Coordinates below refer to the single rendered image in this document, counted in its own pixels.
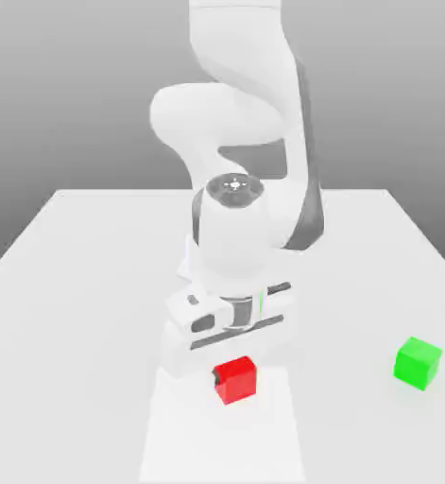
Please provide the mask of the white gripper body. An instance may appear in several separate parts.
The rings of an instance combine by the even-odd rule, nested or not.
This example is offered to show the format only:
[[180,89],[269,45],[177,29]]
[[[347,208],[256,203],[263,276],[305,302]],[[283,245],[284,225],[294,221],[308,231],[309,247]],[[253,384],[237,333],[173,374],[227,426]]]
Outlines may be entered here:
[[160,365],[173,377],[192,372],[210,371],[213,367],[249,356],[259,363],[271,349],[290,342],[298,327],[298,306],[293,297],[280,297],[265,306],[263,319],[247,331],[220,331],[214,335],[185,336],[175,322],[163,327]]

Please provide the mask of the small red cube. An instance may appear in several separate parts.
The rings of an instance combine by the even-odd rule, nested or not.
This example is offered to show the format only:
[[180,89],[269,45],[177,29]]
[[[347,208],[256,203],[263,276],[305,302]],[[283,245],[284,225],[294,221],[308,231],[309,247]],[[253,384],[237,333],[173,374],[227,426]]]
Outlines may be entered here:
[[225,405],[256,393],[257,367],[248,356],[215,366],[213,375],[215,391]]

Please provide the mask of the small green cube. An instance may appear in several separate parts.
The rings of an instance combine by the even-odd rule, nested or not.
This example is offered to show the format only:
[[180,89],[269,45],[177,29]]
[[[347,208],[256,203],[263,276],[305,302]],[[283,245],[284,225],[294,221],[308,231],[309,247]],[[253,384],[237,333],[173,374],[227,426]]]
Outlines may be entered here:
[[436,376],[441,356],[437,346],[410,337],[397,352],[393,375],[416,389],[426,390]]

